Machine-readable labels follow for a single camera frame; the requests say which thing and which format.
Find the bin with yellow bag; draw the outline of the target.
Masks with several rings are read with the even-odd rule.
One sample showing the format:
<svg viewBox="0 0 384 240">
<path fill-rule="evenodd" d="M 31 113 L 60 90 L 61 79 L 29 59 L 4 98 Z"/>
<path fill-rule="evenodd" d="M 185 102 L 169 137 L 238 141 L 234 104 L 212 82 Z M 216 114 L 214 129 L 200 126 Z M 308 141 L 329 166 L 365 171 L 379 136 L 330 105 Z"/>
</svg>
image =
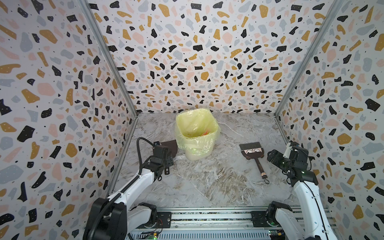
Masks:
<svg viewBox="0 0 384 240">
<path fill-rule="evenodd" d="M 190 110 L 176 116 L 177 145 L 190 161 L 211 155 L 220 133 L 221 128 L 208 109 Z"/>
</svg>

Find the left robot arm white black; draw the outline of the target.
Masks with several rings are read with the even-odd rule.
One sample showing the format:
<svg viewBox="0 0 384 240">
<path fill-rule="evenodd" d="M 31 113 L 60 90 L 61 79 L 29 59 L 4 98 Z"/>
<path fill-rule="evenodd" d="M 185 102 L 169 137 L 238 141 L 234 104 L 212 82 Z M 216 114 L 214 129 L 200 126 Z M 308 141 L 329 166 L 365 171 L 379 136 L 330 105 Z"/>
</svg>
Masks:
<svg viewBox="0 0 384 240">
<path fill-rule="evenodd" d="M 138 173 L 128 183 L 92 204 L 83 235 L 85 240 L 124 240 L 141 225 L 156 225 L 155 205 L 140 203 L 134 207 L 133 203 L 147 187 L 170 173 L 178 146 L 176 141 L 155 142 L 152 149 L 152 155 L 141 162 Z"/>
</svg>

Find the brown cartoon face brush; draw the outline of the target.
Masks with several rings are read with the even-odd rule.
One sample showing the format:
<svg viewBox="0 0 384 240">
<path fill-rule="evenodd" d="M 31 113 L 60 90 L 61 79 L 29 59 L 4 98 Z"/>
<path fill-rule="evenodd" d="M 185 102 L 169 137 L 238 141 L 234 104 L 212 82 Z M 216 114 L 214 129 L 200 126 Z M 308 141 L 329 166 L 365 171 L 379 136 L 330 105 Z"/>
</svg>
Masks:
<svg viewBox="0 0 384 240">
<path fill-rule="evenodd" d="M 239 144 L 239 147 L 241 149 L 242 155 L 247 160 L 251 160 L 251 159 L 255 160 L 262 179 L 264 180 L 265 184 L 268 185 L 270 181 L 268 180 L 268 176 L 259 161 L 260 158 L 264 157 L 264 153 L 265 153 L 261 143 L 254 142 L 254 143 Z"/>
</svg>

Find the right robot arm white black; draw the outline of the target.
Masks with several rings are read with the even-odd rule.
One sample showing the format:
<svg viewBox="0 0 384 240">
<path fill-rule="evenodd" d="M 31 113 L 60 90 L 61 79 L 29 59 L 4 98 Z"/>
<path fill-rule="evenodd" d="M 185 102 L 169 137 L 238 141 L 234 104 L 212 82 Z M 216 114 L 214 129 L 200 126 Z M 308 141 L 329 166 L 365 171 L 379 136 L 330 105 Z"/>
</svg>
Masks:
<svg viewBox="0 0 384 240">
<path fill-rule="evenodd" d="M 267 209 L 267 223 L 271 227 L 281 227 L 287 240 L 336 240 L 320 198 L 317 177 L 308 169 L 311 163 L 309 151 L 296 142 L 290 142 L 283 154 L 277 150 L 268 152 L 267 160 L 287 176 L 299 200 L 304 227 L 289 205 L 276 201 L 271 202 Z"/>
</svg>

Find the brown dustpan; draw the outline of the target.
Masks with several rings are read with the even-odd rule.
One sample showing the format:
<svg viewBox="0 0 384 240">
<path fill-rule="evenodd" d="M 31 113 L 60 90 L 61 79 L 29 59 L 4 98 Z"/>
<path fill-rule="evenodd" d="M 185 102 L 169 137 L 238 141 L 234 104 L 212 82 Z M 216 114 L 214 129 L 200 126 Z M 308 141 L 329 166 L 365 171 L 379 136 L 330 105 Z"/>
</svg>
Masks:
<svg viewBox="0 0 384 240">
<path fill-rule="evenodd" d="M 171 152 L 172 158 L 174 159 L 178 153 L 178 145 L 176 140 L 171 140 L 167 142 L 161 142 L 162 146 L 166 146 L 169 148 Z"/>
</svg>

